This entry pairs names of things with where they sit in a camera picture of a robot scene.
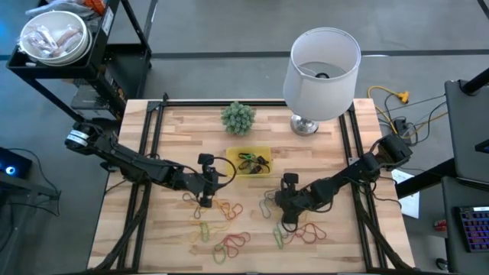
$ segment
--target metal shelf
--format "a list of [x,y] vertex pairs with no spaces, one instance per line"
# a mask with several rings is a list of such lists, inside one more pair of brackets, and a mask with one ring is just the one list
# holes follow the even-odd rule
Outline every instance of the metal shelf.
[[[140,44],[107,44],[119,3],[122,3],[127,12]],[[45,0],[41,0],[38,6],[45,4]],[[104,24],[109,25],[107,33],[102,28]],[[28,55],[19,52],[16,46],[11,59],[7,62],[7,68],[78,122],[85,121],[85,118],[58,99],[37,79],[84,79],[115,110],[118,121],[121,121],[127,100],[137,99],[142,95],[147,70],[151,66],[151,49],[128,0],[108,1],[99,29],[92,35],[93,43],[89,52],[73,64],[53,67],[37,62],[36,66],[26,66],[26,62],[32,61]],[[109,82],[110,79],[106,79],[101,70],[104,66],[108,68],[117,84],[122,87],[123,94],[114,89]]]

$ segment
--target bowl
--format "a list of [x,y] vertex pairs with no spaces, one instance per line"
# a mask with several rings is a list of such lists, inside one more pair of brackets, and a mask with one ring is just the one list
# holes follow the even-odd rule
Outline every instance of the bowl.
[[27,43],[27,41],[20,40],[19,47],[21,48],[21,50],[24,51],[30,57],[33,57],[34,59],[39,60],[42,63],[44,63],[44,61],[47,61],[49,63],[64,63],[66,62],[66,60],[76,59],[77,57],[73,57],[73,56],[76,54],[79,55],[82,54],[85,51],[86,47],[88,46],[89,33],[87,31],[85,22],[83,22],[82,18],[80,18],[78,15],[75,15],[72,12],[49,11],[41,15],[38,15],[32,18],[22,28],[21,37],[26,35],[28,32],[33,31],[35,25],[37,24],[43,25],[44,27],[49,29],[54,40],[57,40],[58,38],[61,37],[61,35],[63,35],[63,31],[66,30],[68,24],[77,26],[83,32],[82,40],[76,45],[76,47],[68,54],[61,57],[48,57],[48,58],[39,57],[37,55],[38,51],[32,45]]
[[89,51],[90,49],[92,48],[92,42],[93,42],[93,38],[92,38],[92,35],[88,35],[88,47],[83,51],[83,53],[81,55],[79,55],[77,58],[73,59],[73,60],[69,60],[69,61],[66,61],[64,63],[50,63],[48,61],[44,61],[42,63],[48,65],[48,66],[66,66],[66,65],[70,65],[70,64],[73,64],[75,63],[76,61],[82,59],[82,57],[84,57]]

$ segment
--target plastic bag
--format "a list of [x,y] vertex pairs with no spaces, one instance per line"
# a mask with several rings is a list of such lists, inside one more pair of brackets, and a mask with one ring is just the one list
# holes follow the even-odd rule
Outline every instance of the plastic bag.
[[76,33],[73,36],[69,37],[64,41],[63,44],[60,45],[52,54],[52,57],[62,57],[70,53],[72,50],[78,46],[79,42],[82,40],[83,34]]
[[82,30],[78,26],[75,26],[73,24],[68,24],[66,30],[63,31],[63,34],[61,34],[60,38],[56,40],[56,44],[58,45],[58,47],[61,47],[61,45],[65,44],[65,42],[68,39],[70,39],[70,37],[72,37],[76,33],[81,33],[81,32]]
[[29,43],[39,53],[39,57],[49,57],[57,48],[58,45],[51,33],[43,25],[36,24],[32,26],[33,30],[26,33],[23,37],[19,37],[19,43]]
[[91,18],[96,14],[91,8],[83,5],[83,0],[54,0],[47,5],[28,10],[25,14],[34,17],[48,11],[71,11],[83,19]]

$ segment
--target concrete floor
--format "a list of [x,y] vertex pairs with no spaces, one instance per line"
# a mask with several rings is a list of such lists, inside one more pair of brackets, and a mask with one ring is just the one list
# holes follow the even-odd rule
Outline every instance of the concrete floor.
[[[24,10],[35,2],[0,3],[0,55],[11,53],[27,20]],[[142,25],[150,2],[131,1]],[[348,31],[362,50],[463,50],[484,49],[489,44],[489,20],[476,0],[160,0],[153,26],[149,41],[154,53],[289,50],[302,32],[323,26]],[[110,41],[137,41],[122,8]],[[287,67],[283,58],[152,63],[146,99],[160,98],[163,92],[174,99],[280,98]],[[365,57],[355,96],[366,97],[369,86],[381,85],[408,90],[410,101],[418,102],[442,95],[446,80],[469,79],[488,64],[489,56]],[[0,145],[33,150],[47,177],[63,190],[59,218],[39,211],[32,214],[11,273],[81,271],[95,234],[107,173],[96,157],[84,157],[63,146],[71,119],[7,71],[5,62],[0,62],[0,81],[6,84],[0,93]],[[73,86],[60,81],[43,83],[65,102],[75,92]],[[385,96],[385,92],[374,93],[378,105],[383,105]],[[392,116],[405,115],[417,121],[442,101],[403,108]],[[399,105],[391,99],[391,108]],[[450,158],[449,136],[446,117],[434,122],[430,138],[413,148],[406,167],[429,169]],[[37,171],[31,177],[42,183]],[[419,220],[404,219],[415,262],[423,270],[436,270],[434,259],[445,253],[442,235],[432,230],[432,223],[443,217],[439,186],[421,193],[420,215]]]

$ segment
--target wooden tabletop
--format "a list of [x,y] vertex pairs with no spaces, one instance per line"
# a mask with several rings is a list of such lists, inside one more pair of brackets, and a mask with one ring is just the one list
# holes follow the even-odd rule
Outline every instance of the wooden tabletop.
[[[147,100],[131,100],[127,104],[119,143],[138,150]],[[374,103],[356,99],[355,108],[364,149],[381,137]],[[140,272],[264,272],[264,273],[326,273],[364,271],[357,219],[351,187],[344,186],[335,197],[331,212],[301,215],[300,226],[313,222],[327,237],[314,244],[297,238],[279,249],[273,228],[280,220],[281,210],[272,208],[269,219],[263,217],[259,202],[269,189],[280,185],[283,173],[298,173],[300,186],[318,178],[332,176],[346,167],[345,152],[338,119],[321,122],[310,137],[300,137],[290,130],[291,111],[285,107],[257,107],[256,122],[246,137],[226,134],[220,122],[219,107],[170,107],[164,110],[158,153],[161,158],[184,163],[200,171],[199,153],[225,156],[227,147],[269,146],[273,171],[268,178],[236,178],[218,191],[221,202],[240,203],[244,211],[230,222],[227,231],[216,227],[228,225],[216,208],[202,213],[201,221],[210,227],[210,240],[200,238],[192,243],[199,226],[190,221],[196,205],[182,200],[183,192],[153,185],[146,231],[142,247]],[[354,146],[349,119],[346,119],[351,145]],[[154,126],[150,127],[148,151]],[[225,173],[225,164],[216,160],[214,166]],[[120,174],[109,177],[107,188],[121,181]],[[128,207],[130,183],[111,190],[104,199],[96,231],[89,267],[99,264],[119,239]],[[396,190],[389,180],[379,180],[376,195],[396,199]],[[395,202],[375,201],[381,231],[393,249],[413,266],[413,256],[404,228],[403,218]],[[249,232],[251,240],[239,248],[239,255],[223,264],[212,259],[212,250],[227,234]],[[373,238],[369,236],[374,262],[377,263]],[[132,257],[131,242],[128,262]]]

